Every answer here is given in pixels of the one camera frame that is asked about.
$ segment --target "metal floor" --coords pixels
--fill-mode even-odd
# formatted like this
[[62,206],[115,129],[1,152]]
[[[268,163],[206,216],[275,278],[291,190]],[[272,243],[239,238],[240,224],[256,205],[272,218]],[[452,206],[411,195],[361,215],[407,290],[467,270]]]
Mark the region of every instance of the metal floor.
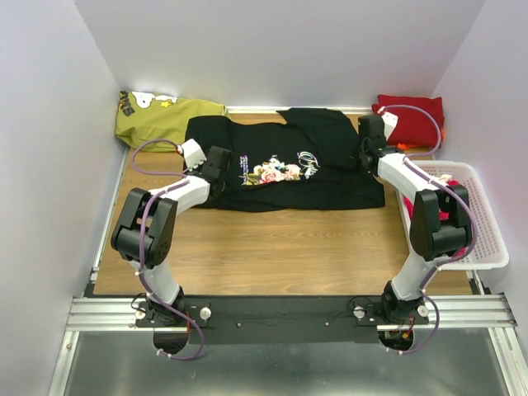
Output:
[[[417,332],[424,339],[428,330]],[[486,328],[442,329],[411,356],[381,345],[208,346],[197,361],[156,356],[148,332],[81,334],[65,394],[456,395],[508,394]]]

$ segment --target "olive green shirt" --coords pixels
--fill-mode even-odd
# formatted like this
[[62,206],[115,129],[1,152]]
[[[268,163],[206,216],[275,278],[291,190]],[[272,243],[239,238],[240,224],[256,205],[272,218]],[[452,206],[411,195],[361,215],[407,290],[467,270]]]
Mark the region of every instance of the olive green shirt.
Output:
[[[136,149],[152,139],[185,140],[187,122],[197,116],[229,116],[224,105],[199,99],[184,99],[146,92],[120,92],[115,136]],[[167,143],[153,143],[144,151],[174,151]]]

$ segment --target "pink cloth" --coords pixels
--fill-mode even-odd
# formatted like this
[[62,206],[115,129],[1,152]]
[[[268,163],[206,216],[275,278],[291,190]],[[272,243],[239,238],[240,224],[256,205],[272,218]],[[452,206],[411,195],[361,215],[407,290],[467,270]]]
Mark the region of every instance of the pink cloth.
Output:
[[[447,184],[450,186],[458,186],[460,183],[458,183],[456,180],[448,181]],[[409,218],[413,219],[413,211],[414,211],[414,205],[413,203],[405,196],[403,198],[403,203],[405,204],[405,207],[407,208],[407,212],[409,212]],[[440,220],[447,220],[449,219],[449,214],[445,212],[440,212]]]

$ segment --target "graphic print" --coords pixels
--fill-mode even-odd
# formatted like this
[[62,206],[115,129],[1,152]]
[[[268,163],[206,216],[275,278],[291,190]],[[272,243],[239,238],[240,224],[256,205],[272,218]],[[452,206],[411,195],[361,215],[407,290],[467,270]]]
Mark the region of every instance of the graphic print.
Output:
[[142,109],[148,108],[152,101],[161,101],[161,106],[167,108],[169,106],[172,106],[178,100],[177,97],[169,97],[167,95],[156,96],[152,93],[147,92],[132,92],[132,95],[135,96],[135,102]]
[[[317,159],[312,154],[309,154],[312,161]],[[313,164],[308,166],[304,165],[304,169],[301,169],[299,165],[294,163],[284,164],[276,155],[273,155],[270,160],[262,165],[256,165],[253,168],[253,172],[249,172],[248,156],[243,155],[240,157],[240,167],[242,168],[243,175],[243,186],[256,186],[259,184],[266,184],[271,182],[292,182],[300,180],[301,176],[309,178],[310,175],[316,173],[317,169]]]

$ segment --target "folded clothing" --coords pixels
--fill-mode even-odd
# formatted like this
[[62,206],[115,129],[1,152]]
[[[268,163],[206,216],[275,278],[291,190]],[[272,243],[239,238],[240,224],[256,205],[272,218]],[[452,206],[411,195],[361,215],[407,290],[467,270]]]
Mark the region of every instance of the folded clothing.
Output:
[[[372,105],[372,111],[377,112],[382,106],[410,105],[419,107],[431,115],[441,130],[444,129],[444,109],[442,98],[429,99],[426,97],[392,97],[378,95],[378,103]],[[438,134],[431,120],[420,111],[409,108],[391,108],[391,113],[398,116],[398,123],[387,139],[391,145],[409,144],[413,146],[435,147]]]
[[[181,144],[185,141],[189,119],[196,116],[229,117],[229,113],[224,105],[212,101],[121,91],[115,136],[133,149],[152,139],[169,139]],[[156,142],[143,151],[174,151],[174,146]]]
[[340,111],[279,111],[287,124],[241,125],[220,116],[189,121],[186,139],[207,153],[229,149],[225,188],[204,208],[261,212],[384,206],[384,188],[352,157],[359,137]]

